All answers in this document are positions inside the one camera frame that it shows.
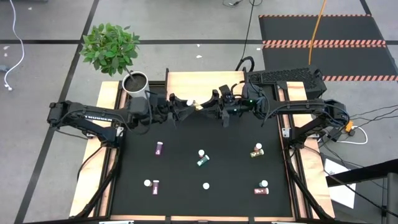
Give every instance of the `orange cable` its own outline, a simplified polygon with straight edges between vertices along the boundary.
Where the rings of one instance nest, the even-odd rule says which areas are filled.
[[[308,55],[308,65],[311,65],[311,55],[312,55],[313,41],[315,39],[315,34],[317,34],[318,25],[319,25],[319,22],[321,21],[321,16],[323,14],[323,9],[325,8],[325,5],[326,5],[326,0],[323,0],[323,6],[321,8],[321,11],[319,12],[317,24],[315,25],[315,29],[313,30],[313,34],[312,34],[312,39],[311,39],[311,43],[310,43],[310,54]]]

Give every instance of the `white cable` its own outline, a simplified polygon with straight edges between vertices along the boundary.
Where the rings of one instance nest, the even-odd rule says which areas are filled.
[[[17,21],[17,12],[15,11],[15,7],[14,7],[14,4],[12,3],[12,0],[10,0],[10,3],[11,3],[11,6],[12,6],[12,10],[14,11],[14,22],[12,23],[12,31],[14,31],[14,35],[15,35],[15,36],[18,38],[18,40],[21,42],[22,57],[21,57],[21,59],[19,60],[19,62],[18,62],[16,65],[14,65],[12,68],[10,68],[10,69],[6,72],[6,75],[4,76],[4,83],[5,83],[4,86],[8,88],[8,91],[11,91],[12,88],[11,88],[10,85],[8,85],[7,76],[8,76],[8,74],[9,74],[14,68],[16,68],[16,67],[22,62],[22,60],[23,60],[24,57],[25,57],[24,43],[22,42],[21,38],[19,38],[18,35],[17,35],[17,33],[15,32],[15,23],[16,23],[16,21]]]
[[[358,127],[358,126],[353,126],[351,129],[353,130],[353,129],[357,129],[357,128],[360,129],[363,132],[363,134],[365,135],[365,142],[350,142],[350,141],[337,141],[337,142],[348,143],[348,144],[366,144],[366,143],[368,143],[368,135],[366,134],[364,129],[362,129],[361,127]]]

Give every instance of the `potted plant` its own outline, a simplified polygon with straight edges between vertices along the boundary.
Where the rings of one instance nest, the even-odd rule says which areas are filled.
[[[112,26],[100,24],[93,26],[90,35],[84,35],[83,50],[80,52],[85,57],[83,62],[94,65],[95,70],[101,70],[111,77],[118,72],[127,75],[123,78],[123,89],[132,97],[147,98],[149,84],[147,76],[142,72],[130,71],[127,66],[132,65],[132,59],[137,58],[139,36],[126,32],[130,26]]]

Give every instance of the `wooden board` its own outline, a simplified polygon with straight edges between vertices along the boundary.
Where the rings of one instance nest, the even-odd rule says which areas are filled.
[[[244,80],[243,72],[169,72],[167,76],[167,99],[174,93],[182,100],[204,103],[211,98],[211,92],[222,85],[230,88]],[[241,94],[243,84],[234,88],[234,94]]]
[[[118,85],[119,82],[103,82],[101,90],[99,91],[96,106],[113,109],[116,102],[116,95],[118,94]],[[94,123],[103,127],[111,125],[110,122],[106,121],[94,121]],[[100,142],[97,138],[87,140],[83,161],[92,155],[92,153],[94,153],[99,147]],[[69,214],[70,216],[77,215],[81,212],[100,186],[105,151],[106,148],[103,147],[95,156],[93,156],[93,158],[91,158],[89,162],[86,163],[86,166],[82,168],[76,185],[75,196],[73,198]]]
[[[288,82],[287,92],[289,94],[289,100],[306,100],[304,85],[302,82]],[[312,121],[310,114],[295,114],[293,115],[294,125],[301,127],[308,122]],[[318,151],[318,143],[316,139],[308,138],[305,141],[305,145]],[[319,205],[324,211],[331,217],[335,216],[333,206],[330,200],[329,188],[326,182],[325,174],[323,172],[322,159],[319,154],[313,152],[311,149],[301,149],[301,158],[305,174],[305,181],[307,182],[307,188],[317,200]],[[312,215],[317,218],[317,214],[312,210]]]
[[[284,91],[283,89],[279,89],[278,90],[278,94],[279,94],[279,100],[280,101],[285,101],[285,95],[284,95]],[[290,127],[289,124],[289,116],[288,115],[282,115],[282,120],[284,123],[284,126],[286,128]],[[283,137],[282,137],[282,132],[279,131],[279,135],[280,135],[280,141],[283,142]],[[293,164],[293,168],[294,170],[297,170],[297,164],[296,164],[296,156],[292,157],[292,164]],[[305,203],[304,203],[304,197],[303,197],[303,193],[301,192],[301,190],[299,189],[299,187],[297,186],[297,184],[295,185],[295,191],[296,191],[296,196],[297,196],[297,203],[298,203],[298,211],[300,212],[300,217],[302,218],[306,218],[307,217],[307,213],[306,213],[306,209],[305,209]]]

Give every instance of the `wooden table frame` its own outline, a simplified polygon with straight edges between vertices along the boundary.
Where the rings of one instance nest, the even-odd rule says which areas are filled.
[[[158,85],[164,85],[167,88],[167,93],[175,93],[181,99],[194,99],[199,103],[204,103],[210,98],[211,91],[218,89],[219,86],[227,84],[231,87],[235,83],[244,80],[243,72],[169,72],[166,73],[166,82],[156,82]],[[235,93],[240,93],[243,85],[238,85],[234,89]],[[289,100],[306,100],[306,94],[301,82],[288,82],[287,91],[283,89],[278,90],[279,100],[285,100],[285,97],[289,97]],[[117,108],[123,106],[127,98],[126,92],[122,91],[119,82],[103,82],[99,93],[97,106],[104,108]],[[303,126],[312,120],[310,114],[295,114],[292,116],[293,122],[296,126]],[[289,117],[287,115],[279,116],[279,124],[289,127]],[[95,121],[95,123],[102,126],[109,126],[109,123],[104,121]],[[93,151],[99,147],[100,143],[97,139],[89,139],[86,146],[85,160],[90,156]],[[318,144],[315,139],[308,139],[305,145],[312,149],[318,150]],[[112,167],[113,160],[116,154],[116,149],[105,149],[102,148],[97,155],[91,159],[89,163],[80,172],[80,178],[76,186],[76,192],[72,203],[70,216],[76,215],[80,212],[87,202],[91,199],[92,195],[99,187],[99,184],[105,175],[105,171],[109,172]],[[305,181],[307,188],[312,193],[316,201],[322,206],[322,208],[334,217],[333,207],[331,204],[328,186],[326,184],[326,178],[323,173],[323,164],[320,156],[309,149],[302,149],[300,151],[302,169],[305,174]],[[292,158],[294,168],[299,171],[298,165],[295,162],[295,157]],[[109,202],[111,201],[111,185],[110,183],[99,204],[95,210],[91,212],[90,216],[106,216],[109,214]],[[297,198],[297,209],[302,218],[308,218],[307,214],[311,213],[314,218],[317,217],[315,212],[312,210],[308,212],[306,210],[305,201],[300,189],[295,185],[295,192],[290,191],[290,198],[293,201],[292,196],[295,195]],[[280,222],[291,222],[296,220],[296,214],[293,212],[292,203],[292,217],[254,217],[255,222],[269,222],[269,221],[280,221]],[[164,221],[165,216],[148,216],[148,215],[111,215],[112,220],[152,220],[152,221]],[[197,221],[197,220],[208,220],[208,221],[221,221],[221,222],[248,222],[249,217],[187,217],[187,216],[171,216],[171,221]]]

